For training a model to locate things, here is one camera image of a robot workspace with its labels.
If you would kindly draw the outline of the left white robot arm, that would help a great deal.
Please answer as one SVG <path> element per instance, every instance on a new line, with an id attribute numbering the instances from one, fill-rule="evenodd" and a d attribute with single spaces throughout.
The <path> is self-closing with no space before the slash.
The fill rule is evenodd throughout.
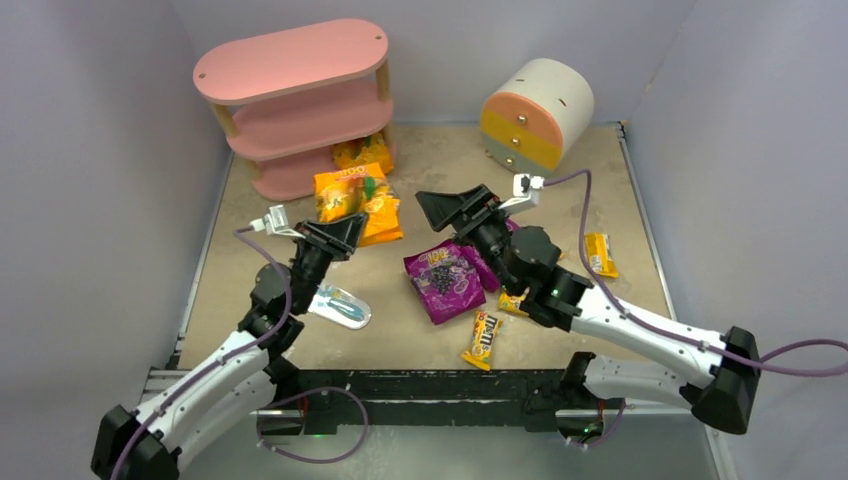
<path id="1" fill-rule="evenodd" d="M 297 368 L 285 357 L 304 328 L 329 267 L 355 252 L 363 213 L 295 226 L 281 215 L 238 228 L 234 236 L 266 261 L 250 307 L 209 357 L 134 409 L 117 405 L 100 421 L 91 470 L 100 479 L 176 479 L 210 442 L 250 412 L 294 392 Z"/>

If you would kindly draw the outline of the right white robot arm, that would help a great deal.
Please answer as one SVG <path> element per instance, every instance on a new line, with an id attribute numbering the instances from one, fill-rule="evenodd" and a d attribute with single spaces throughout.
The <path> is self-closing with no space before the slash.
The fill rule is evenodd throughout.
<path id="1" fill-rule="evenodd" d="M 419 191 L 415 198 L 434 231 L 452 227 L 454 241 L 478 251 L 501 288 L 521 297 L 519 309 L 531 320 L 605 340 L 649 361 L 626 365 L 578 352 L 567 370 L 574 388 L 598 399 L 686 408 L 716 430 L 745 434 L 761 377 L 754 335 L 739 327 L 719 333 L 677 323 L 560 266 L 561 250 L 543 228 L 508 226 L 512 214 L 538 205 L 545 185 L 541 176 L 518 174 L 507 200 L 485 185 L 455 194 Z"/>

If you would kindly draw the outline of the yellow M&M bag bottom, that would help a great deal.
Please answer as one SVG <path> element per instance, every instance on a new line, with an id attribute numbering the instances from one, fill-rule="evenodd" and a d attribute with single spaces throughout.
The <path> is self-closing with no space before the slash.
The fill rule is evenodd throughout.
<path id="1" fill-rule="evenodd" d="M 484 311 L 477 311 L 470 346 L 460 357 L 480 370 L 490 371 L 493 343 L 501 326 L 502 321 L 499 318 Z"/>

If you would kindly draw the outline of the purple grape candy bag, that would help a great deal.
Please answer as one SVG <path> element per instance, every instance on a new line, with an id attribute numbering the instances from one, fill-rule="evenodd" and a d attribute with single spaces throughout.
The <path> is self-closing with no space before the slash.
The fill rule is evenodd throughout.
<path id="1" fill-rule="evenodd" d="M 474 246 L 460 245 L 459 250 L 478 274 L 481 285 L 485 291 L 493 293 L 501 289 L 501 283 L 497 276 L 484 262 L 483 258 Z"/>
<path id="2" fill-rule="evenodd" d="M 479 274 L 451 240 L 404 257 L 403 265 L 434 325 L 444 324 L 485 303 Z"/>

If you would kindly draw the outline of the orange gummy candy bag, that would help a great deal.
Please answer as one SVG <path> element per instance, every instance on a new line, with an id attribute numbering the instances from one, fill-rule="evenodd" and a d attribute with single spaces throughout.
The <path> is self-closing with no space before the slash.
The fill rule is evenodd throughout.
<path id="1" fill-rule="evenodd" d="M 339 169 L 378 164 L 383 173 L 394 170 L 393 155 L 381 132 L 335 144 L 331 154 Z"/>
<path id="2" fill-rule="evenodd" d="M 400 199 L 379 164 L 316 174 L 313 185 L 320 222 L 331 222 L 358 213 L 368 216 L 360 247 L 389 243 L 404 237 L 399 221 Z"/>

